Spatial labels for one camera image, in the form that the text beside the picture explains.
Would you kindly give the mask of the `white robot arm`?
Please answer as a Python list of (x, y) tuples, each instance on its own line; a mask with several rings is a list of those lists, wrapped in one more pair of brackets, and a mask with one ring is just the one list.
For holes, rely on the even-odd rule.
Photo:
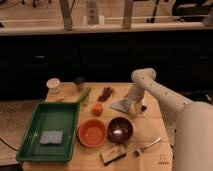
[(147, 91), (177, 116), (172, 171), (213, 171), (213, 105), (188, 99), (155, 79), (153, 68), (131, 73), (135, 96)]

